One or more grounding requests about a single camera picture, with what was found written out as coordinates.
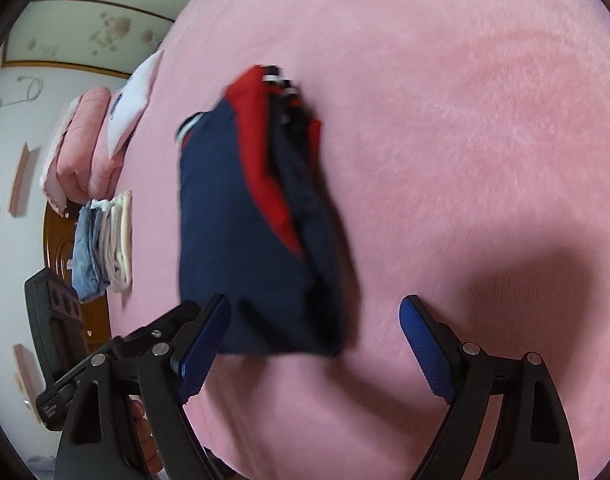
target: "finger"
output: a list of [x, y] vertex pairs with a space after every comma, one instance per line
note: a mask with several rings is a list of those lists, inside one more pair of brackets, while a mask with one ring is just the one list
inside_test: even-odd
[[160, 473], [163, 468], [163, 459], [160, 458], [159, 454], [156, 454], [153, 458], [147, 460], [147, 467], [149, 468], [149, 472], [152, 473], [152, 475]]
[[149, 462], [153, 457], [158, 454], [158, 448], [156, 447], [156, 443], [152, 437], [149, 437], [147, 440], [144, 440], [140, 443], [140, 447], [143, 450], [143, 457], [145, 458], [145, 462]]
[[134, 416], [134, 418], [143, 418], [145, 416], [145, 406], [142, 402], [140, 402], [139, 400], [132, 400], [131, 401], [131, 415]]
[[136, 427], [139, 442], [144, 442], [151, 436], [151, 426], [146, 418], [135, 420], [134, 426]]

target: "silver bolt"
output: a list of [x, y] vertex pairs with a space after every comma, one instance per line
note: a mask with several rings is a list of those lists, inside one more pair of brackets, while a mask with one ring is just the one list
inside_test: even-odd
[[463, 351], [465, 354], [478, 355], [480, 354], [480, 346], [478, 346], [476, 343], [465, 343], [463, 345]]
[[538, 366], [543, 362], [543, 358], [539, 356], [536, 352], [530, 352], [527, 354], [527, 361], [529, 361], [534, 366]]
[[154, 353], [154, 355], [165, 355], [167, 352], [169, 352], [169, 345], [167, 343], [157, 343], [154, 345], [151, 351]]
[[100, 366], [104, 362], [105, 362], [104, 354], [96, 354], [94, 357], [92, 357], [92, 366]]

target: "pink bedspread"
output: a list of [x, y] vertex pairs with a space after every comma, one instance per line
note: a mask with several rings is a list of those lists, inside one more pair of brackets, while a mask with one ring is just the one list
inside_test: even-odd
[[186, 407], [201, 442], [252, 480], [409, 478], [446, 412], [398, 325], [415, 293], [463, 340], [544, 356], [593, 479], [610, 458], [600, 1], [192, 0], [163, 48], [118, 184], [134, 287], [110, 298], [113, 332], [177, 304], [174, 132], [255, 63], [282, 66], [323, 120], [358, 283], [340, 357], [217, 359]]

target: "blue rubber tip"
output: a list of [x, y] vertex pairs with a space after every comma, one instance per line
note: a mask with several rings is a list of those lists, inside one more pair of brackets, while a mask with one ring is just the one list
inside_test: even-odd
[[432, 392], [451, 405], [455, 392], [451, 385], [450, 363], [431, 329], [407, 298], [400, 304], [399, 318], [400, 328], [403, 329]]
[[223, 296], [180, 363], [181, 384], [176, 394], [183, 404], [200, 392], [230, 322], [231, 305]]

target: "brown wooden furniture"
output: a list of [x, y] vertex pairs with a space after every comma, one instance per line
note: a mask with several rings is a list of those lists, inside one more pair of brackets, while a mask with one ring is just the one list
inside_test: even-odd
[[[67, 262], [71, 259], [74, 250], [74, 232], [79, 211], [80, 206], [70, 202], [65, 217], [61, 218], [49, 204], [45, 208], [42, 231], [45, 266], [53, 269], [69, 285], [71, 285], [71, 270], [67, 269]], [[82, 304], [81, 311], [85, 321], [87, 346], [89, 351], [93, 352], [112, 336], [107, 296]]]

